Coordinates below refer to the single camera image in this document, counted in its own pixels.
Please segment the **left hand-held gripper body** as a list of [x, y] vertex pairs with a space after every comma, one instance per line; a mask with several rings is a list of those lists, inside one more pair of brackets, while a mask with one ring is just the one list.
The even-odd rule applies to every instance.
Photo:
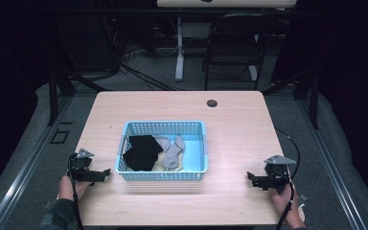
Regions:
[[72, 184], [101, 180], [101, 173], [89, 170], [94, 154], [86, 149], [80, 149], [69, 156], [67, 175]]

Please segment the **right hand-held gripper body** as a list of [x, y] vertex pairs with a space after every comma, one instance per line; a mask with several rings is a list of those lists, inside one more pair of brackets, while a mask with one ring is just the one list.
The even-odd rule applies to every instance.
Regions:
[[288, 166], [295, 165], [296, 161], [282, 155], [273, 155], [264, 162], [265, 176], [257, 176], [254, 183], [265, 186], [266, 190], [275, 189], [278, 194], [281, 194], [291, 179]]

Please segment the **black sock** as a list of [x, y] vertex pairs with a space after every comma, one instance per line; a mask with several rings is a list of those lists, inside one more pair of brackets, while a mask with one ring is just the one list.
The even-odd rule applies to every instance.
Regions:
[[130, 136], [128, 138], [131, 148], [123, 157], [126, 164], [134, 171], [149, 172], [163, 150], [151, 135]]

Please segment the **pale yellow sock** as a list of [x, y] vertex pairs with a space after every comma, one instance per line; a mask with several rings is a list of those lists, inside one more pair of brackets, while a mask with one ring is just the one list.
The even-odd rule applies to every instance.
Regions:
[[176, 169], [176, 170], [167, 170], [163, 167], [162, 165], [162, 160], [163, 157], [166, 153], [165, 152], [161, 152], [158, 154], [158, 159], [155, 161], [155, 163], [153, 164], [152, 170], [154, 172], [178, 172], [181, 171], [183, 169], [183, 153], [179, 154], [180, 157], [180, 168]]

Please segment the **light blue plastic basket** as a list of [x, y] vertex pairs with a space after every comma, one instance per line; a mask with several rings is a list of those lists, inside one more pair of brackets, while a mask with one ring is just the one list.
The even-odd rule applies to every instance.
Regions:
[[[134, 171], [124, 154], [132, 147], [132, 136], [152, 135], [168, 138], [173, 143], [181, 136], [185, 143], [182, 169], [175, 171]], [[206, 131], [201, 121], [131, 121], [125, 124], [117, 153], [115, 171], [125, 181], [191, 181], [201, 180], [208, 169]]]

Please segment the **grey sock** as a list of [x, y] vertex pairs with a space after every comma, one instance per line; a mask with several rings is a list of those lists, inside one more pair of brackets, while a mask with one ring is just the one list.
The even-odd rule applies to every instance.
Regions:
[[186, 148], [185, 141], [181, 136], [176, 136], [166, 154], [163, 157], [162, 165], [167, 170], [176, 170], [180, 168], [179, 154]]
[[171, 141], [167, 137], [156, 136], [155, 141], [162, 148], [163, 152], [166, 152], [171, 146]]

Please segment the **person's left hand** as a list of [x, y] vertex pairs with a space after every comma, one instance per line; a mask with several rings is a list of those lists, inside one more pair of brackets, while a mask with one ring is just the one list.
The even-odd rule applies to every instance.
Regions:
[[69, 176], [64, 175], [59, 181], [58, 199], [74, 200], [74, 194], [77, 194], [78, 198], [81, 198], [87, 188], [90, 186], [90, 182], [79, 182], [72, 184]]

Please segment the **person's right hand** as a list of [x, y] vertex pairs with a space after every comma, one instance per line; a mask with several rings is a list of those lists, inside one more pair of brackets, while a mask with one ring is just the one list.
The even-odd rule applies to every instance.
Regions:
[[285, 223], [289, 230], [307, 230], [299, 214], [297, 194], [293, 187], [286, 185], [280, 194], [275, 189], [269, 191], [275, 210], [280, 216], [278, 227]]

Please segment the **black metal stand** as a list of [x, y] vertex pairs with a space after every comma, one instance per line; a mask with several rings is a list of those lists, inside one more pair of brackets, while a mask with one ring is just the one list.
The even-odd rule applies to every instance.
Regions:
[[105, 91], [105, 88], [83, 77], [75, 71], [71, 71], [58, 63], [54, 63], [52, 65], [48, 81], [50, 101], [49, 126], [51, 126], [58, 118], [58, 90], [60, 90], [66, 97], [73, 97], [75, 95], [76, 89], [73, 86], [72, 81], [78, 81], [97, 93]]
[[310, 95], [309, 120], [315, 129], [319, 129], [317, 122], [318, 99], [319, 99], [319, 76], [317, 70], [303, 70], [289, 79], [281, 80], [274, 86], [263, 91], [265, 96], [271, 95], [290, 83], [297, 81], [297, 86], [292, 95], [295, 100], [304, 100]]

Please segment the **black folding chair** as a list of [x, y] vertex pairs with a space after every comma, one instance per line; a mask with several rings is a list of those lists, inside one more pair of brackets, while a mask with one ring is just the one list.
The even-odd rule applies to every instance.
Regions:
[[266, 46], [277, 29], [277, 20], [261, 13], [228, 13], [215, 19], [208, 31], [202, 70], [208, 89], [211, 65], [239, 65], [246, 71], [255, 66], [254, 90], [258, 88]]

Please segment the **white background table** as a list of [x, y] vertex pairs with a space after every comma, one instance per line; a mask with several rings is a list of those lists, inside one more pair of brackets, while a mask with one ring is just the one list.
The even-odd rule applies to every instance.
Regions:
[[[157, 6], [168, 9], [188, 8], [279, 8], [289, 9], [295, 7], [297, 0], [157, 0]], [[175, 80], [183, 80], [184, 53], [182, 18], [177, 19], [177, 60], [175, 69]]]

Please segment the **black floor outlet frame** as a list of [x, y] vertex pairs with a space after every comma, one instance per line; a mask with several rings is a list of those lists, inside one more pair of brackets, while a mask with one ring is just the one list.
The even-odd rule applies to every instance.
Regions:
[[51, 144], [64, 144], [69, 136], [69, 130], [57, 129], [50, 141]]

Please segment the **aluminium floor rail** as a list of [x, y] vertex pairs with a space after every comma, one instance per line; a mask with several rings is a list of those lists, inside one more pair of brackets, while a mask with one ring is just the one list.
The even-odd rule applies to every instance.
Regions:
[[[37, 107], [32, 123], [0, 177], [0, 230], [37, 230], [55, 202], [58, 181], [65, 174], [68, 156], [74, 151], [69, 117], [74, 100], [60, 101], [56, 121], [43, 119], [44, 103]], [[69, 130], [64, 144], [51, 144], [57, 129]]]
[[308, 106], [304, 101], [299, 100], [296, 101], [296, 104], [299, 107], [300, 112], [302, 113], [304, 121], [307, 124], [316, 145], [318, 146], [320, 162], [327, 176], [329, 177], [329, 180], [333, 186], [334, 193], [337, 196], [340, 206], [342, 207], [352, 230], [368, 230], [357, 209], [356, 204], [352, 199], [351, 193], [346, 187], [346, 184], [341, 177], [339, 169], [337, 168], [331, 156], [331, 152], [326, 145], [325, 140], [323, 139], [321, 131], [315, 128], [314, 125], [311, 123]]

